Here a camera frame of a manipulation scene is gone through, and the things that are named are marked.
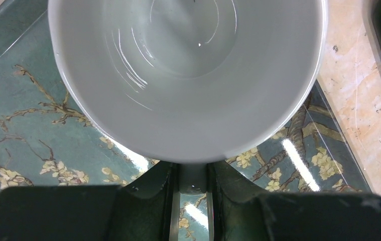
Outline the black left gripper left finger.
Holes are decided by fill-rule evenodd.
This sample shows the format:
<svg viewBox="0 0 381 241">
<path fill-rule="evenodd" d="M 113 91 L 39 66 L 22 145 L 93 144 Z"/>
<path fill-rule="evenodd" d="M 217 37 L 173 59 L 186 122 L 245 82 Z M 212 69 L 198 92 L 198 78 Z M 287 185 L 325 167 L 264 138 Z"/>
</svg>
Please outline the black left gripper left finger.
<svg viewBox="0 0 381 241">
<path fill-rule="evenodd" d="M 159 162 L 127 186 L 9 187 L 0 240 L 169 240 L 177 166 Z"/>
</svg>

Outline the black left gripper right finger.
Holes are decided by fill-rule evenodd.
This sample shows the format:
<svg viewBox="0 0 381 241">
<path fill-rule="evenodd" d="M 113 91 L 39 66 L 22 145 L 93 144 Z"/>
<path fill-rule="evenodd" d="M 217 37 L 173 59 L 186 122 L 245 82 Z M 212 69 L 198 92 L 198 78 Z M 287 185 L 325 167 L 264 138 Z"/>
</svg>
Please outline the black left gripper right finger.
<svg viewBox="0 0 381 241">
<path fill-rule="evenodd" d="M 381 240 L 381 196 L 269 192 L 224 161 L 208 166 L 214 240 Z"/>
</svg>

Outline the white and blue mug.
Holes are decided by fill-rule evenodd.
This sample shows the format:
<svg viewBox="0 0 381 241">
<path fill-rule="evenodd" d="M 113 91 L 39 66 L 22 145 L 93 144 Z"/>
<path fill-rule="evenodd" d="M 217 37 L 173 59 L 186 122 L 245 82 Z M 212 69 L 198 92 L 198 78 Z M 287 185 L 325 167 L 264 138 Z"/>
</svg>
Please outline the white and blue mug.
<svg viewBox="0 0 381 241">
<path fill-rule="evenodd" d="M 90 122 L 177 163 L 182 193 L 206 165 L 265 142 L 319 71 L 327 1 L 48 1 L 60 76 Z"/>
</svg>

